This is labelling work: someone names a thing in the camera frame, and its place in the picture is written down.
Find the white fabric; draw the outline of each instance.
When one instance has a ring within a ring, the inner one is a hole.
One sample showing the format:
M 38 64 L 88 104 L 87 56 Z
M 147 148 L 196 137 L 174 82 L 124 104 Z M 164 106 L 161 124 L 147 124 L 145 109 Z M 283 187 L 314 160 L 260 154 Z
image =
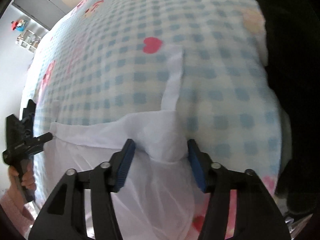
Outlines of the white fabric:
M 255 35 L 259 58 L 262 65 L 265 67 L 268 66 L 268 49 L 266 35 L 267 33 L 265 30 L 262 33 L 258 33 Z
M 187 141 L 174 110 L 182 75 L 182 48 L 172 47 L 162 107 L 171 110 L 128 114 L 116 122 L 91 126 L 53 122 L 54 139 L 45 144 L 50 188 L 69 168 L 93 169 L 108 161 L 128 138 L 136 152 L 125 187 L 112 199 L 125 240 L 185 239 L 199 190 L 187 160 Z M 90 202 L 85 201 L 88 235 L 93 236 Z

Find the bed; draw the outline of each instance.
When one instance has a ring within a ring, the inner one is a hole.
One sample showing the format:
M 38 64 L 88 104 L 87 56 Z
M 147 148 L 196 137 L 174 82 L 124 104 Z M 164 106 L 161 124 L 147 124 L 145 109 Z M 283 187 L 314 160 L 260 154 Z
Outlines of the bed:
M 83 0 L 40 42 L 21 108 L 37 102 L 35 136 L 54 121 L 93 125 L 157 111 L 168 79 L 163 47 L 182 45 L 185 136 L 228 169 L 254 169 L 273 194 L 280 108 L 244 14 L 259 14 L 255 0 Z M 52 190 L 47 165 L 35 156 L 39 205 Z

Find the white wall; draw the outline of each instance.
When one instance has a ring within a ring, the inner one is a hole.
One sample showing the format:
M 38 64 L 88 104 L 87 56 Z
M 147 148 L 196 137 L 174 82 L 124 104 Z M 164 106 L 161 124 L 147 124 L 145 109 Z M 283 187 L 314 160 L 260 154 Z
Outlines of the white wall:
M 19 116 L 27 69 L 33 58 L 33 53 L 15 44 L 20 32 L 11 30 L 11 22 L 20 18 L 29 20 L 27 29 L 37 35 L 42 37 L 47 33 L 47 30 L 12 5 L 9 5 L 0 19 L 0 189 L 9 186 L 8 166 L 2 161 L 2 152 L 6 149 L 5 118 L 10 114 Z
M 14 0 L 13 4 L 49 29 L 66 15 L 49 0 Z

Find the blue checkered fabric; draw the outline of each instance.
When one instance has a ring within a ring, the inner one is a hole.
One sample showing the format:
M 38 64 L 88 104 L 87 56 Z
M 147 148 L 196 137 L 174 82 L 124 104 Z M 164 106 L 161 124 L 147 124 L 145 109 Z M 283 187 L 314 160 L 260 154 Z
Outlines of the blue checkered fabric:
M 35 135 L 49 130 L 55 100 L 60 102 L 57 122 L 71 125 L 160 110 L 166 56 L 161 49 L 143 52 L 144 39 L 156 37 L 184 48 L 177 110 L 186 137 L 229 169 L 277 175 L 277 99 L 240 11 L 257 8 L 254 0 L 104 0 L 84 17 L 97 1 L 88 0 L 65 16 L 39 45 L 22 107 L 37 98 L 49 63 L 56 63 L 37 106 Z M 35 166 L 37 180 L 45 179 L 43 154 L 36 156 Z

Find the black fabric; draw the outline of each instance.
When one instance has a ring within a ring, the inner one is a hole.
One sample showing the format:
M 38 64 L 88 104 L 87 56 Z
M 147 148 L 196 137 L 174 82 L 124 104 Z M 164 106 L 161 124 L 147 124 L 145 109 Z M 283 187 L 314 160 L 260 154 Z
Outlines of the black fabric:
M 320 198 L 318 199 L 318 205 L 313 212 L 312 217 L 302 231 L 295 237 L 294 240 L 318 240 L 320 239 Z
M 316 206 L 320 182 L 320 10 L 318 0 L 257 0 L 265 17 L 268 84 L 292 128 L 286 177 L 292 213 Z

